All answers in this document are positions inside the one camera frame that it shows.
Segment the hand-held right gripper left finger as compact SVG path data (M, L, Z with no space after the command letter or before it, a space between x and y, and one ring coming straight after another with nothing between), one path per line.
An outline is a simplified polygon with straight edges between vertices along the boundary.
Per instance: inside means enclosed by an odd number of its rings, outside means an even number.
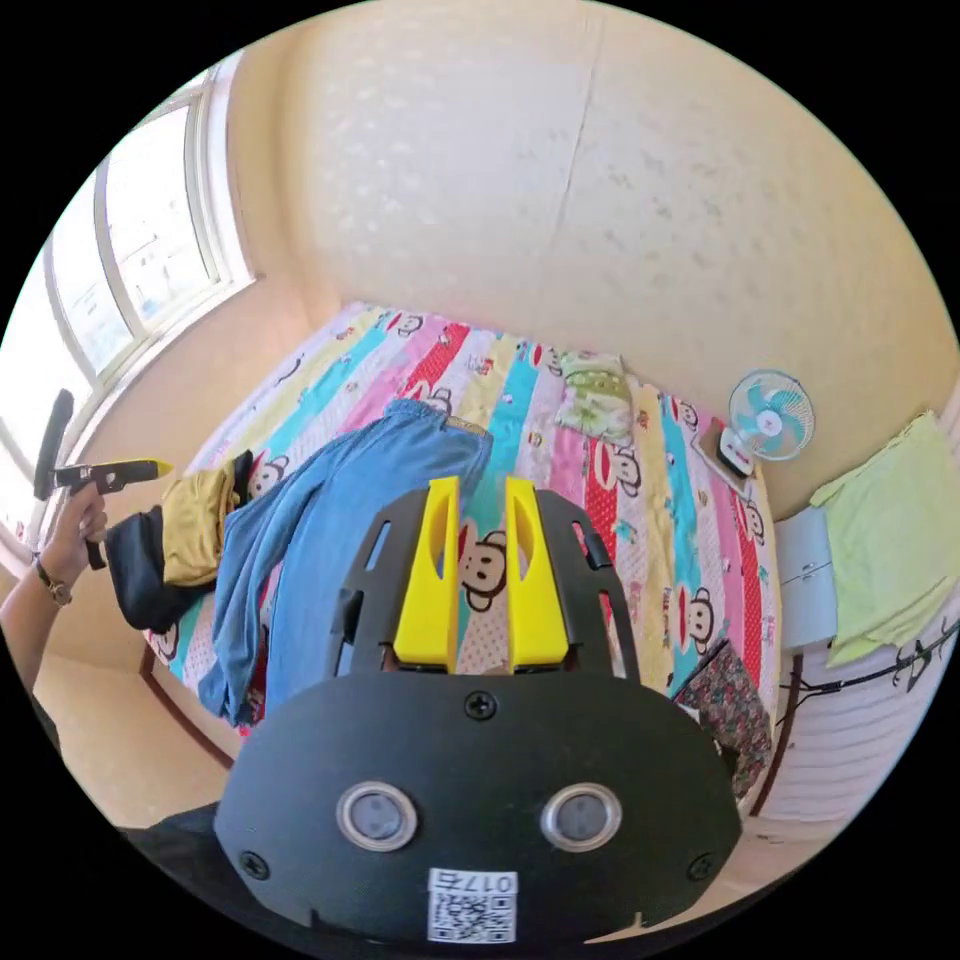
M430 481L393 642L394 656L405 668L456 668L459 505L456 476Z

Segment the person's left hand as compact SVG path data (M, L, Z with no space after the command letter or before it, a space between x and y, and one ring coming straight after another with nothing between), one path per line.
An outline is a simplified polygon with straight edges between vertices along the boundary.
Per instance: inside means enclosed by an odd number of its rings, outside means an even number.
M91 565L88 544L99 543L106 528L105 498L95 483L70 495L35 560L40 579L60 606L70 602L78 578Z

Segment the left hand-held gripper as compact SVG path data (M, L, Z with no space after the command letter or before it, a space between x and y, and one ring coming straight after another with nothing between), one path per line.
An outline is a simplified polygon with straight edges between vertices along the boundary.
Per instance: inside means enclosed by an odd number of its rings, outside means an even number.
M103 538L106 534L106 523L97 526L94 521L105 515L105 499L114 493L116 482L152 482L158 480L173 469L173 466L162 460L141 458L117 461L108 465L74 465L55 469L51 474L50 493L64 492L66 507L61 511L72 508L77 498L90 496L94 502L87 504L82 512L77 514L76 530L72 526L69 530L69 556L76 559L79 554L73 549L76 543L83 547L84 564L94 571L105 570L108 566ZM55 533L51 538L59 541L60 520L55 525Z

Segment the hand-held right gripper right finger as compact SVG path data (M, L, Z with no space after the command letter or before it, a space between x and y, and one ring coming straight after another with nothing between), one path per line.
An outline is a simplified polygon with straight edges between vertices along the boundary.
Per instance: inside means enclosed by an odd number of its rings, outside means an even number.
M536 490L510 476L505 484L508 667L556 668L566 657L566 629Z

